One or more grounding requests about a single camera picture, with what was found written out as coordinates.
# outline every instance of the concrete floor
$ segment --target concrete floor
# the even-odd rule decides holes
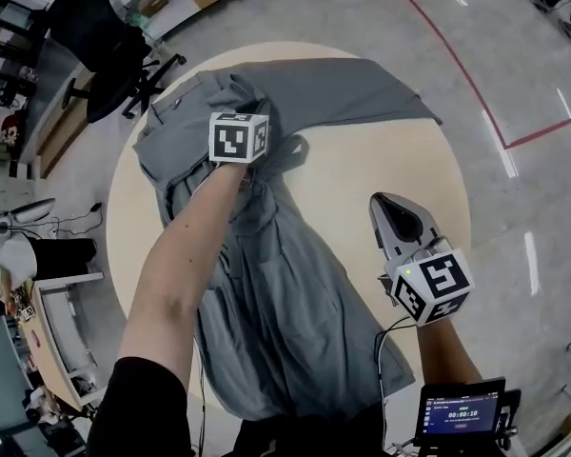
[[[571,125],[542,135],[568,118],[561,95],[571,112],[571,43],[554,15],[546,18],[527,0],[463,1],[226,0],[170,35],[188,59],[173,76],[226,50],[294,40],[373,59],[421,95],[444,120],[471,208],[478,288],[455,324],[483,376],[504,376],[522,389],[518,424],[533,452],[571,411],[560,393],[571,387],[571,353],[564,351],[571,340]],[[559,12],[566,16],[568,6]],[[84,214],[108,200],[131,127],[118,115],[89,126],[39,185],[40,196],[56,196],[57,215]],[[86,220],[76,227],[94,225]],[[99,228],[92,236],[108,272],[105,233]],[[538,284],[529,275],[533,250]],[[89,346],[108,377],[125,317],[109,278],[77,297]],[[390,416],[390,441],[412,435],[415,390],[391,399],[397,418]],[[196,398],[188,413],[194,440]],[[230,450],[237,428],[236,419],[211,408],[207,455]]]

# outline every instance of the round table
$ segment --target round table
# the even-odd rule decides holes
[[[327,57],[356,56],[298,42],[247,46],[205,61],[176,80],[160,98],[168,96],[200,70],[216,70],[242,62]],[[108,260],[116,294],[126,315],[142,265],[163,231],[154,190],[140,171],[132,148],[145,123],[143,116],[121,153],[108,200]],[[285,173],[285,184],[306,222],[330,246],[345,266],[353,286],[386,327],[405,313],[402,308],[392,307],[377,280],[384,273],[385,259],[377,247],[368,215],[370,196],[385,191],[424,206],[452,245],[468,250],[469,206],[455,156],[440,127],[431,119],[314,127],[299,133],[309,144],[308,156],[302,166]],[[393,338],[419,374],[421,363],[415,331],[396,331]],[[192,374],[196,370],[194,360]],[[190,379],[189,392],[200,394],[195,377]],[[206,397],[209,403],[220,406],[208,387]]]

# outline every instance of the shoe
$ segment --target shoe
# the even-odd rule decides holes
[[[559,19],[559,27],[561,28],[565,37],[571,41],[571,24]]]
[[[531,0],[531,3],[542,13],[550,13],[552,11],[552,7],[546,4],[545,0]]]

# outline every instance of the small screen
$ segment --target small screen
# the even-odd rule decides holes
[[[427,398],[423,433],[444,435],[491,431],[499,393],[457,398]]]

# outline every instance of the office chair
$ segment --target office chair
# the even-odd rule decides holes
[[[176,61],[181,65],[186,62],[175,54],[148,76],[146,68],[159,62],[144,65],[151,47],[142,30],[119,19],[109,0],[55,0],[46,16],[50,36],[95,73],[89,89],[77,89],[72,79],[62,101],[65,109],[72,96],[87,99],[90,124],[110,115],[128,97],[132,99],[123,115],[133,118],[131,110],[139,103],[144,113],[150,97],[163,91],[158,84],[169,68]]]

